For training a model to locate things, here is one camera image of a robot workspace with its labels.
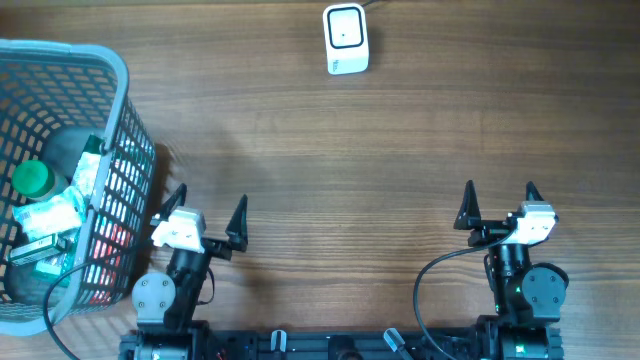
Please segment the white barcode scanner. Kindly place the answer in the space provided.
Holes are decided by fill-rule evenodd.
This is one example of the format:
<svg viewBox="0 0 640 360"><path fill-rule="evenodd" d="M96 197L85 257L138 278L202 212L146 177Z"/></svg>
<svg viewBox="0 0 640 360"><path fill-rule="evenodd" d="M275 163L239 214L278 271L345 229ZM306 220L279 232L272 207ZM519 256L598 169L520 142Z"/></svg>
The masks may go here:
<svg viewBox="0 0 640 360"><path fill-rule="evenodd" d="M324 10L322 20L328 73L364 72L370 58L364 8L357 3L330 5Z"/></svg>

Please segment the small green white box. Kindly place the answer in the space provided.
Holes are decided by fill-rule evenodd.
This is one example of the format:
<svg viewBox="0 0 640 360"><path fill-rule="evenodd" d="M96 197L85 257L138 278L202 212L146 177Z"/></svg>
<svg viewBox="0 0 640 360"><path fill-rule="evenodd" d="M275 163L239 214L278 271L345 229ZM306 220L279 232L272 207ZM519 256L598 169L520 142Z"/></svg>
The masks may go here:
<svg viewBox="0 0 640 360"><path fill-rule="evenodd" d="M14 266L22 266L63 253L66 247L67 241L64 238L52 234L12 249L8 255L8 261Z"/></svg>

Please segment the green lid jar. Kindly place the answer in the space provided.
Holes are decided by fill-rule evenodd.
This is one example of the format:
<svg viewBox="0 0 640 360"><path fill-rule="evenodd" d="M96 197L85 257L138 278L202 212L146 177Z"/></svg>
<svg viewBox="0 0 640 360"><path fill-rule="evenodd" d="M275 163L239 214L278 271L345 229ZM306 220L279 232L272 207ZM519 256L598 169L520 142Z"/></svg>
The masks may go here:
<svg viewBox="0 0 640 360"><path fill-rule="evenodd" d="M11 185L20 195L32 201L46 201L61 194L69 182L46 163L28 160L16 167Z"/></svg>

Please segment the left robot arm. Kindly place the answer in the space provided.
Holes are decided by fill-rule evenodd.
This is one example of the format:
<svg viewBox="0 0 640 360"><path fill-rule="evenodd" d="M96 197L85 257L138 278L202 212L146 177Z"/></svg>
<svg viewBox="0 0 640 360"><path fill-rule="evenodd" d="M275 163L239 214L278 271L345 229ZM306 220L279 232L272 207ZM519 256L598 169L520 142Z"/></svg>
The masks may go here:
<svg viewBox="0 0 640 360"><path fill-rule="evenodd" d="M121 359L206 359L211 331L206 321L193 319L203 285L214 275L214 258L230 260L248 246L248 197L242 196L225 229L225 240L204 235L203 212L185 206L187 186L182 183L152 217L151 242L173 250L164 272L143 275L132 290L137 331L122 337Z"/></svg>

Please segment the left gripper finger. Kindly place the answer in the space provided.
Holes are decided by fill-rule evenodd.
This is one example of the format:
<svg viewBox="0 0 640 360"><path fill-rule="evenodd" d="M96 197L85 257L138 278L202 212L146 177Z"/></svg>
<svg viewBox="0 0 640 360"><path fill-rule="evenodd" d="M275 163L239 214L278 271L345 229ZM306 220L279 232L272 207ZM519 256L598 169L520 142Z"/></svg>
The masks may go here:
<svg viewBox="0 0 640 360"><path fill-rule="evenodd" d="M159 220L167 220L174 210L183 206L186 201L187 185L181 183L175 192L161 205L158 211Z"/></svg>
<svg viewBox="0 0 640 360"><path fill-rule="evenodd" d="M244 194L225 230L231 245L248 244L247 205L248 196Z"/></svg>

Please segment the light green wipes packet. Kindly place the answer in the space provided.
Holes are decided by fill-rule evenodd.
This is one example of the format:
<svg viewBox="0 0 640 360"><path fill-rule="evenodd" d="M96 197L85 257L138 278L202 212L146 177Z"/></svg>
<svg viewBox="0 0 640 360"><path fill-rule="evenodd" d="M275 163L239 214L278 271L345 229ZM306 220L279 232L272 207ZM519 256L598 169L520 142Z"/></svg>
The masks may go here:
<svg viewBox="0 0 640 360"><path fill-rule="evenodd" d="M13 218L29 241L77 229L84 222L85 202L74 190L47 201L14 207Z"/></svg>

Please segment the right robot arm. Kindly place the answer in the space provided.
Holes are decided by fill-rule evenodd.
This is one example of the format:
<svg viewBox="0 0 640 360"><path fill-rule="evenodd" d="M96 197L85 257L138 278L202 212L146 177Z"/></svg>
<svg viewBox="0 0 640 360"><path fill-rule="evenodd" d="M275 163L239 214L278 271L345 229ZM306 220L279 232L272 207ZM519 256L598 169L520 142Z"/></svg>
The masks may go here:
<svg viewBox="0 0 640 360"><path fill-rule="evenodd" d="M564 357L560 331L552 325L560 320L569 277L551 263L532 263L529 254L549 239L558 221L531 182L516 211L503 220L484 220L474 183L466 183L454 228L470 232L470 249L488 251L484 269L496 307L494 316L480 316L474 326L476 359Z"/></svg>

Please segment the red white packet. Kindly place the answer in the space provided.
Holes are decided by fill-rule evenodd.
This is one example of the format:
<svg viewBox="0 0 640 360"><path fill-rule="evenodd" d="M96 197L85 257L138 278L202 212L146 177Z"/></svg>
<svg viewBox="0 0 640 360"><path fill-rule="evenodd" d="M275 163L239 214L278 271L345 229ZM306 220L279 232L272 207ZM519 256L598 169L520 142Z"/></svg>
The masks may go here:
<svg viewBox="0 0 640 360"><path fill-rule="evenodd" d="M100 223L98 233L105 235L105 240L97 240L92 257L98 259L116 253L116 248L126 248L130 242L130 234L118 224L108 223L103 219ZM102 267L101 265L91 265L87 273L87 281L94 285L103 285L109 288L115 286L115 271ZM94 290L90 296L90 304L104 304L111 300L111 292L108 290Z"/></svg>

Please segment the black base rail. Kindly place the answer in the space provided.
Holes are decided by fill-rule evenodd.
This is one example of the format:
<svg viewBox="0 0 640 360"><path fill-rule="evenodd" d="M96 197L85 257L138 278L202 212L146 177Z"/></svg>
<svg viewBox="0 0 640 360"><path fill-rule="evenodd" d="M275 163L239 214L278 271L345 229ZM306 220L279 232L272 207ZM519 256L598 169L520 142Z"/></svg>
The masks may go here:
<svg viewBox="0 0 640 360"><path fill-rule="evenodd" d="M395 344L377 332L215 331L189 335L121 338L120 359L551 359L565 357L557 329L432 329L433 348L420 332L402 331Z"/></svg>

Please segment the long green white package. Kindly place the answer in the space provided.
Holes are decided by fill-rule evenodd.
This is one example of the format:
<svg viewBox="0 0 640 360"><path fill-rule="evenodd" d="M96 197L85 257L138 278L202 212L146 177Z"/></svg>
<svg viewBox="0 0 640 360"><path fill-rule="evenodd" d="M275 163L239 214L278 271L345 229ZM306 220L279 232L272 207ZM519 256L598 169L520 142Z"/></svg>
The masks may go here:
<svg viewBox="0 0 640 360"><path fill-rule="evenodd" d="M102 139L94 134L88 137L72 177L71 185L87 199L93 194L102 158L102 143Z"/></svg>

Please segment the grey plastic mesh basket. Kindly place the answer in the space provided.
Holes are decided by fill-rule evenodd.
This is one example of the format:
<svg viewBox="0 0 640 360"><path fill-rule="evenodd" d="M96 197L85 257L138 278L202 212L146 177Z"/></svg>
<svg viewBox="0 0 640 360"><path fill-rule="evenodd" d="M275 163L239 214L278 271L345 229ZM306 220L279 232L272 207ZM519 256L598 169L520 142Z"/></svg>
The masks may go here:
<svg viewBox="0 0 640 360"><path fill-rule="evenodd" d="M114 51L99 45L46 41L1 42L1 332L31 336L45 331L47 320L100 311L128 291L135 257L123 249L141 239L156 169L156 149L128 97L129 74ZM56 287L32 276L33 265L9 263L10 251L27 242L13 218L27 203L10 184L16 167L41 160L72 177L88 137L103 141L101 162L85 222L74 238L74 265L81 269ZM130 242L111 255L92 257L100 223L118 224ZM91 265L115 271L115 286L87 281ZM111 300L90 304L94 290Z"/></svg>

